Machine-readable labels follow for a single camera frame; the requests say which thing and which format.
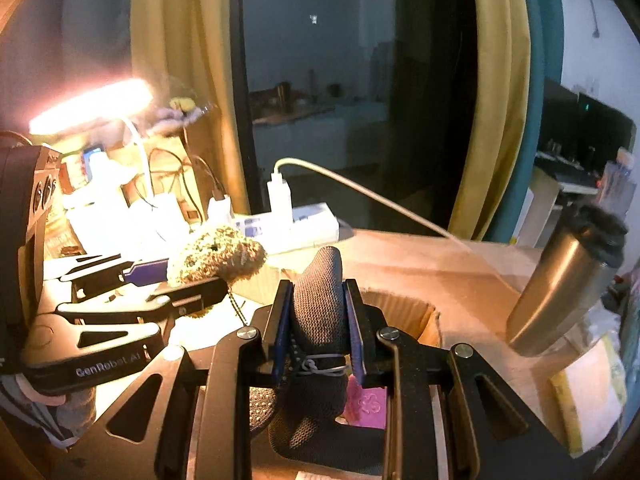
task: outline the yellow curtain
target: yellow curtain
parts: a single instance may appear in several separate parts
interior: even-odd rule
[[[530,36],[525,0],[476,0],[478,96],[449,231],[481,240],[513,171],[527,113]]]
[[[172,76],[214,109],[188,128],[190,146],[249,212],[234,110],[229,0],[131,0],[133,72],[156,88]]]

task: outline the curtain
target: curtain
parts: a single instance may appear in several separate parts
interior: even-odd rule
[[[449,231],[461,238],[482,239],[522,141],[530,37],[525,0],[476,0],[476,13],[478,95]]]
[[[520,217],[540,136],[545,77],[560,82],[564,55],[562,0],[527,0],[531,34],[529,105],[522,145],[509,185],[485,240],[507,243]]]
[[[131,63],[134,75],[159,91],[171,92],[170,78],[176,78],[193,89],[196,100],[212,105],[188,128],[190,148],[222,181],[234,210],[247,213],[232,93],[229,5],[229,0],[131,0]]]

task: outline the window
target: window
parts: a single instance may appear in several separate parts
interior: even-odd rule
[[[474,17],[473,0],[242,0],[248,105],[236,109],[251,119],[239,133],[255,147],[252,208],[268,210],[273,165],[295,156],[446,225],[475,102]],[[294,206],[427,232],[327,177],[283,173]]]

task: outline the thermos lid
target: thermos lid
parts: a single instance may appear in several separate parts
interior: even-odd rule
[[[564,227],[587,252],[603,264],[619,268],[624,259],[628,231],[624,222],[593,204],[573,204],[565,211]]]

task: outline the power strip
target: power strip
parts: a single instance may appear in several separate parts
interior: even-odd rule
[[[267,254],[319,247],[338,241],[340,226],[325,203],[293,208],[293,223],[282,226],[273,213],[236,215],[236,228],[248,238],[260,242]]]

